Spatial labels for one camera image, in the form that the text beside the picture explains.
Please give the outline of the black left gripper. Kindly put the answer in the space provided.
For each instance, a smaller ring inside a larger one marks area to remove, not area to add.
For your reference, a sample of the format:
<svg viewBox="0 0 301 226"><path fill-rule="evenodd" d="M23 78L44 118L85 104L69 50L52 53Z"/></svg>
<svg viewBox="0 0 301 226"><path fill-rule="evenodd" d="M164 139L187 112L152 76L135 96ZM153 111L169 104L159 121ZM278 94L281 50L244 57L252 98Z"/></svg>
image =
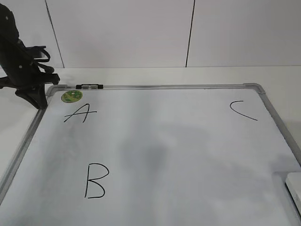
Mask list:
<svg viewBox="0 0 301 226"><path fill-rule="evenodd" d="M15 94L36 109L48 106L44 84L57 85L60 78L54 68L44 65L50 61L45 46L0 46L0 65L6 76L0 79L0 88L17 89Z"/></svg>

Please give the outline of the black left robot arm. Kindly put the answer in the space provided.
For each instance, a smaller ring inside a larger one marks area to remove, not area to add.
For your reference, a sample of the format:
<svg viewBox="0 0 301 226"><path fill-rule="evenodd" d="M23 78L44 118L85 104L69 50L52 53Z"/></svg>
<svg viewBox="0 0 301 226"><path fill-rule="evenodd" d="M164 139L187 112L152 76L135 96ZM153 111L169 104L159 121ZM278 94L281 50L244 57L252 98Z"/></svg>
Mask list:
<svg viewBox="0 0 301 226"><path fill-rule="evenodd" d="M48 106L45 84L57 85L60 78L50 61L46 46L26 47L19 39L13 12L0 5L0 66L6 73L0 79L0 88L16 89L15 94L36 109Z"/></svg>

